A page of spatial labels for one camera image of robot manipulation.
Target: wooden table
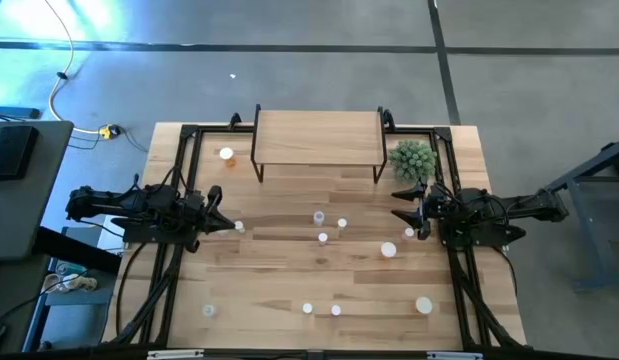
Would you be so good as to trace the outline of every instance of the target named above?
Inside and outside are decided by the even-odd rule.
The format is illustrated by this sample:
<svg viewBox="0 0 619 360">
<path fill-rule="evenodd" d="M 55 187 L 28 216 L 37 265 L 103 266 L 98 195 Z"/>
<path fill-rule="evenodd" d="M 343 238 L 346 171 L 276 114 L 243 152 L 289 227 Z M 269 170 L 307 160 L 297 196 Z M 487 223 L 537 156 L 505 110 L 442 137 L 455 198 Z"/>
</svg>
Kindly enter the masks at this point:
<svg viewBox="0 0 619 360">
<path fill-rule="evenodd" d="M 143 183 L 159 183 L 173 165 L 181 125 L 156 125 Z M 489 189 L 477 128 L 451 130 L 462 186 Z M 405 138 L 418 136 L 388 134 L 387 148 Z M 426 241 L 400 239 L 405 224 L 389 211 L 414 205 L 389 195 L 405 188 L 393 180 L 392 169 L 374 185 L 369 168 L 271 165 L 267 181 L 260 184 L 249 159 L 251 140 L 251 134 L 204 136 L 195 188 L 206 192 L 211 185 L 221 185 L 221 212 L 243 221 L 247 231 L 201 235 L 198 252 L 185 253 L 169 347 L 461 348 L 446 251 L 435 236 L 435 223 Z M 235 151 L 233 168 L 218 156 L 225 146 Z M 447 173 L 446 161 L 443 171 Z M 326 214 L 322 228 L 313 225 L 316 210 Z M 340 217 L 349 222 L 342 233 L 336 229 Z M 329 234 L 324 247 L 316 240 L 322 231 Z M 384 241 L 397 245 L 395 258 L 382 258 Z M 132 249 L 126 252 L 120 273 Z M 122 299 L 123 324 L 147 296 L 155 252 L 156 246 L 147 245 L 131 268 Z M 507 263 L 489 248 L 476 248 L 475 253 L 486 303 L 510 334 L 524 343 Z M 414 301 L 419 296 L 433 301 L 429 316 L 416 312 Z M 115 332 L 117 300 L 114 295 L 105 340 Z M 302 313 L 306 302 L 313 304 L 314 314 Z M 218 307 L 216 318 L 203 316 L 205 304 Z M 341 316 L 330 315 L 333 304 L 341 306 Z M 154 329 L 161 313 L 156 312 Z M 468 314 L 478 339 L 471 307 Z"/>
<path fill-rule="evenodd" d="M 387 162 L 380 112 L 259 109 L 252 160 L 260 182 L 264 165 L 367 166 L 375 182 L 380 177 L 375 167 Z"/>
</svg>

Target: concrete floor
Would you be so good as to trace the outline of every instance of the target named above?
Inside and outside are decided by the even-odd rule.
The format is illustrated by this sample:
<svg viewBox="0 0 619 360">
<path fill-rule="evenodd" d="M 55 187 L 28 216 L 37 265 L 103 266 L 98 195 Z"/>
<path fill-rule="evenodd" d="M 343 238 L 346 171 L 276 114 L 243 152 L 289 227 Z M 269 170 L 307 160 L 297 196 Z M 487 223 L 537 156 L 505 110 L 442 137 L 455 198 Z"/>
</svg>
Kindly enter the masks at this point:
<svg viewBox="0 0 619 360">
<path fill-rule="evenodd" d="M 3 0 L 0 40 L 64 39 L 40 3 Z M 52 3 L 82 40 L 434 44 L 425 0 Z M 619 0 L 437 4 L 448 46 L 619 47 Z M 46 109 L 67 57 L 0 50 L 0 105 Z M 619 139 L 619 56 L 453 55 L 449 63 L 460 120 L 479 127 L 498 195 L 532 193 Z M 145 146 L 157 121 L 226 122 L 235 111 L 250 116 L 258 102 L 309 110 L 382 105 L 398 123 L 449 124 L 435 54 L 78 52 L 71 73 L 56 103 L 66 119 L 87 128 L 121 124 Z M 69 150 L 43 223 L 65 225 L 68 193 L 81 185 L 126 188 L 145 160 L 124 140 Z M 520 225 L 528 235 L 512 246 L 511 258 L 529 344 L 619 357 L 619 287 L 584 294 L 571 288 L 589 271 L 575 221 Z"/>
</svg>

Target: desk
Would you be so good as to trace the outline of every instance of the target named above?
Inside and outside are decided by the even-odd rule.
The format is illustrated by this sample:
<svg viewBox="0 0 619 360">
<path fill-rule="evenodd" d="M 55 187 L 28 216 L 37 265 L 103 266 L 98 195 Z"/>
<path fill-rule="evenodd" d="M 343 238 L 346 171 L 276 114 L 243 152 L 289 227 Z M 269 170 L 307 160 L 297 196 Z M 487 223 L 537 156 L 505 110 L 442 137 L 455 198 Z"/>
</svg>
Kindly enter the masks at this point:
<svg viewBox="0 0 619 360">
<path fill-rule="evenodd" d="M 143 183 L 159 183 L 173 165 L 181 125 L 156 124 Z M 477 128 L 459 126 L 451 131 L 463 187 L 489 189 Z M 389 211 L 413 205 L 390 196 L 405 188 L 394 181 L 392 171 L 374 185 L 370 168 L 270 165 L 267 181 L 260 184 L 249 158 L 251 137 L 204 135 L 195 188 L 206 192 L 211 185 L 222 186 L 220 211 L 243 221 L 247 231 L 201 235 L 198 252 L 185 253 L 169 347 L 460 349 L 446 251 L 435 236 L 435 224 L 426 241 L 400 239 L 405 224 Z M 406 138 L 419 139 L 387 134 L 387 148 Z M 235 152 L 233 168 L 218 156 L 226 146 Z M 185 158 L 191 151 L 190 146 Z M 447 169 L 443 163 L 443 172 Z M 322 228 L 313 225 L 317 210 L 326 214 Z M 340 217 L 349 222 L 342 233 L 336 229 Z M 320 247 L 316 236 L 323 231 L 330 240 Z M 384 241 L 397 245 L 394 259 L 381 257 Z M 133 247 L 126 252 L 120 274 L 132 251 Z M 155 245 L 147 245 L 131 268 L 122 299 L 123 324 L 147 296 L 155 252 Z M 524 343 L 507 263 L 492 249 L 476 248 L 475 255 L 486 303 L 509 333 Z M 432 299 L 429 316 L 416 312 L 414 301 L 419 296 Z M 113 300 L 104 340 L 115 333 L 115 294 Z M 305 302 L 313 304 L 314 314 L 302 313 Z M 203 316 L 205 304 L 218 306 L 216 318 Z M 340 317 L 331 317 L 333 304 L 341 306 Z M 159 308 L 154 335 L 161 313 Z M 468 313 L 478 339 L 471 307 Z"/>
</svg>

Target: small white cup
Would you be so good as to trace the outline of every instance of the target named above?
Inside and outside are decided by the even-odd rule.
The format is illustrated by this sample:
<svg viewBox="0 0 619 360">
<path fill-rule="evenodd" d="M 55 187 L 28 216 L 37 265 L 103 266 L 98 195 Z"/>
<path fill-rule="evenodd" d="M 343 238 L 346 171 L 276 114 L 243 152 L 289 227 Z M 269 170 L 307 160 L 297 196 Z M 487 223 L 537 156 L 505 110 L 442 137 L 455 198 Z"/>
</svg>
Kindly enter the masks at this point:
<svg viewBox="0 0 619 360">
<path fill-rule="evenodd" d="M 416 234 L 416 231 L 412 228 L 406 228 L 405 232 L 402 234 L 403 240 L 411 240 L 413 236 Z"/>
<path fill-rule="evenodd" d="M 220 149 L 220 158 L 225 161 L 231 160 L 231 158 L 233 158 L 233 149 L 231 148 Z"/>
<path fill-rule="evenodd" d="M 245 233 L 245 225 L 242 223 L 242 221 L 236 221 L 235 222 L 236 225 L 236 231 L 244 234 Z"/>
<path fill-rule="evenodd" d="M 347 219 L 338 219 L 338 231 L 342 231 L 347 227 Z"/>
<path fill-rule="evenodd" d="M 327 235 L 327 233 L 318 234 L 318 241 L 320 242 L 320 245 L 327 245 L 327 239 L 329 239 L 329 235 Z"/>
<path fill-rule="evenodd" d="M 311 314 L 313 312 L 313 306 L 309 303 L 302 305 L 302 312 L 305 314 Z"/>
<path fill-rule="evenodd" d="M 216 308 L 213 305 L 205 305 L 202 308 L 202 314 L 206 317 L 206 318 L 214 318 L 216 317 L 216 315 L 218 315 L 218 308 Z"/>
<path fill-rule="evenodd" d="M 340 316 L 341 313 L 342 313 L 342 309 L 340 309 L 340 306 L 334 305 L 331 307 L 331 315 Z"/>
<path fill-rule="evenodd" d="M 382 253 L 382 255 L 384 255 L 384 257 L 394 257 L 396 256 L 397 252 L 396 245 L 390 242 L 382 243 L 382 245 L 380 246 L 380 252 Z"/>
<path fill-rule="evenodd" d="M 316 211 L 313 213 L 313 223 L 317 226 L 322 226 L 322 223 L 325 222 L 325 213 L 322 211 Z"/>
<path fill-rule="evenodd" d="M 431 303 L 431 299 L 426 296 L 421 296 L 416 299 L 416 310 L 423 315 L 431 314 L 433 310 L 433 303 Z"/>
</svg>

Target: green plant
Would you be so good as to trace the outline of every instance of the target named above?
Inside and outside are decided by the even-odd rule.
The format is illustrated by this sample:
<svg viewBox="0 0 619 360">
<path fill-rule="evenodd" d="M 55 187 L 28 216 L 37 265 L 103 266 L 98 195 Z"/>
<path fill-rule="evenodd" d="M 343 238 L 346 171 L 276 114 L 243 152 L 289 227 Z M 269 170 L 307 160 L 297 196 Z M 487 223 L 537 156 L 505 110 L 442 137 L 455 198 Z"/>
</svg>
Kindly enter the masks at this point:
<svg viewBox="0 0 619 360">
<path fill-rule="evenodd" d="M 394 150 L 389 151 L 389 162 L 396 179 L 415 183 L 420 177 L 429 177 L 436 172 L 438 154 L 429 145 L 419 141 L 402 140 Z"/>
</svg>

